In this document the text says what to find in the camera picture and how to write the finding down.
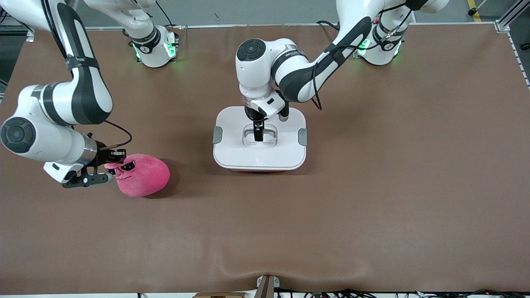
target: yellow tape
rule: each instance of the yellow tape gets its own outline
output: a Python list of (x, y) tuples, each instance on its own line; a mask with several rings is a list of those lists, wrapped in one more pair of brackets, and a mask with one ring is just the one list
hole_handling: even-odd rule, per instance
[[(469, 9), (476, 8), (475, 0), (467, 0), (467, 4), (469, 4)], [(473, 15), (473, 21), (482, 22), (479, 12), (475, 12)]]

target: gray floor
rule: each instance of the gray floor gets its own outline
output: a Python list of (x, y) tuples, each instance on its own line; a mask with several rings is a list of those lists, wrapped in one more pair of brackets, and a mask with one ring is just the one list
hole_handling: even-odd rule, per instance
[[(318, 20), (337, 22), (334, 0), (158, 0), (169, 18), (178, 25), (229, 25), (229, 24), (296, 24), (314, 23)], [(489, 0), (479, 11), (483, 21), (498, 19), (515, 0)], [(417, 12), (420, 23), (473, 22), (467, 15), (467, 0), (450, 0), (437, 14)], [(113, 27), (118, 24), (108, 16), (92, 10), (80, 0), (77, 11), (86, 27)], [(156, 6), (147, 8), (155, 24), (168, 24)], [(512, 23), (511, 36), (518, 47), (530, 42), (530, 9)], [(24, 38), (0, 36), (0, 79), (8, 81)], [(530, 50), (519, 55), (523, 66), (530, 69)]]

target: brown table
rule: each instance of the brown table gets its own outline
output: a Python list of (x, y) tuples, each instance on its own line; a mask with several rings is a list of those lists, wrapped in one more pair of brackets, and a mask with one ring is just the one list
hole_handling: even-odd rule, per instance
[[(215, 163), (216, 115), (241, 105), (240, 42), (287, 37), (313, 59), (334, 34), (190, 29), (177, 63), (149, 69), (121, 32), (90, 32), (109, 119), (134, 134), (130, 154), (168, 163), (171, 182), (149, 199), (115, 183), (66, 190), (2, 147), (0, 293), (237, 291), (264, 273), (302, 291), (530, 291), (530, 93), (492, 24), (414, 25), (391, 64), (349, 60), (321, 90), (322, 112), (296, 106), (308, 127), (298, 170)], [(60, 53), (38, 32), (0, 119), (24, 86), (60, 80)]]

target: pink stuffed toy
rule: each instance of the pink stuffed toy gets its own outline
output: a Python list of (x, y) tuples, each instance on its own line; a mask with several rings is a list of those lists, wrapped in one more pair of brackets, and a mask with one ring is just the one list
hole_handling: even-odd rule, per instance
[(137, 198), (161, 190), (170, 176), (163, 161), (146, 154), (130, 155), (123, 164), (107, 163), (105, 169), (114, 175), (122, 193)]

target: plush toy eye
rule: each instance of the plush toy eye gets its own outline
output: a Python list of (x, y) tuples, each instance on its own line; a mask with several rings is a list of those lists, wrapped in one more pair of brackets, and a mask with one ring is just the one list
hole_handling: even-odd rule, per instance
[(131, 162), (125, 164), (125, 165), (122, 165), (120, 168), (122, 170), (124, 170), (124, 171), (130, 171), (130, 170), (134, 169), (134, 161), (131, 161)]

